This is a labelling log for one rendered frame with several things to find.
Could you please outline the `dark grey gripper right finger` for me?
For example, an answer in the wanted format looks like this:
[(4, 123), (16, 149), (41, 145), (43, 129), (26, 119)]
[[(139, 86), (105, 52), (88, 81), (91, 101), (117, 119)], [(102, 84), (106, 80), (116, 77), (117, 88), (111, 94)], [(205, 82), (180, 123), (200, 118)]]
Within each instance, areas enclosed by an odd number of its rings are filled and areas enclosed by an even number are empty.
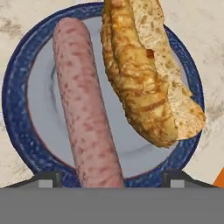
[(161, 186), (166, 188), (214, 188), (213, 185), (191, 178), (183, 171), (163, 171), (161, 173)]

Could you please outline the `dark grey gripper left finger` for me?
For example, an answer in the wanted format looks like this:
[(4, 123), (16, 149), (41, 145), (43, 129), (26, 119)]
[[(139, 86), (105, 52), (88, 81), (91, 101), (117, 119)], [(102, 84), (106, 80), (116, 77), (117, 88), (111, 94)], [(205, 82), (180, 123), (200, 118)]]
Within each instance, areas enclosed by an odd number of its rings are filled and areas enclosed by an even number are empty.
[(42, 171), (35, 174), (32, 178), (8, 185), (8, 188), (61, 188), (62, 174), (59, 171)]

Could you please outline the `blue rimmed white bowl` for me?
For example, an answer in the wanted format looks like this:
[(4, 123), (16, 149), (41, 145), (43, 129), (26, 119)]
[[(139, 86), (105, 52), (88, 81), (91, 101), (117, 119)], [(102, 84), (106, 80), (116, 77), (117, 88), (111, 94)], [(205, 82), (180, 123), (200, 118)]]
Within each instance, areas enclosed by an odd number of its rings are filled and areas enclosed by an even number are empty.
[(77, 187), (53, 58), (53, 30), (62, 18), (82, 20), (91, 34), (115, 147), (127, 187), (158, 187), (161, 173), (183, 169), (195, 152), (197, 136), (158, 148), (127, 123), (102, 62), (102, 4), (84, 3), (60, 10), (31, 28), (21, 39), (3, 79), (4, 123), (13, 147), (33, 173), (58, 171), (65, 187)]

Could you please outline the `pink sausage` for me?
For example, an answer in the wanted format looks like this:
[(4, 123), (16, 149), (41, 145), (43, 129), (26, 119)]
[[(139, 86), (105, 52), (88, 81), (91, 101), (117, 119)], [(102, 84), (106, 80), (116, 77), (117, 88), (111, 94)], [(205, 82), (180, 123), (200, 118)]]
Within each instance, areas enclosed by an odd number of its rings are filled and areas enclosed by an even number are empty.
[(88, 28), (77, 18), (61, 19), (53, 34), (53, 50), (80, 184), (83, 187), (124, 187)]

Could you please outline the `golden brown bun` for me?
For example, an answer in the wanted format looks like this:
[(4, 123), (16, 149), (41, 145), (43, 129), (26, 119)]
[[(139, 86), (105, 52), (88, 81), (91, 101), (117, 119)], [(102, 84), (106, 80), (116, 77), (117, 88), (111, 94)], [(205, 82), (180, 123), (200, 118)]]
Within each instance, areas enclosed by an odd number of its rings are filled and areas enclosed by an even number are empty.
[(159, 0), (104, 0), (101, 42), (106, 74), (129, 124), (158, 147), (196, 136), (201, 106), (181, 79)]

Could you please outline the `orange object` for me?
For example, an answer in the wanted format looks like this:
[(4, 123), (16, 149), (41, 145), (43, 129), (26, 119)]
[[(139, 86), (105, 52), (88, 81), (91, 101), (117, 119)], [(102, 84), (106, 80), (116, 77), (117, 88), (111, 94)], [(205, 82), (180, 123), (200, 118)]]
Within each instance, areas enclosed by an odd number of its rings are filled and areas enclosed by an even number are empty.
[(216, 180), (213, 182), (213, 185), (220, 188), (224, 188), (224, 168), (220, 171)]

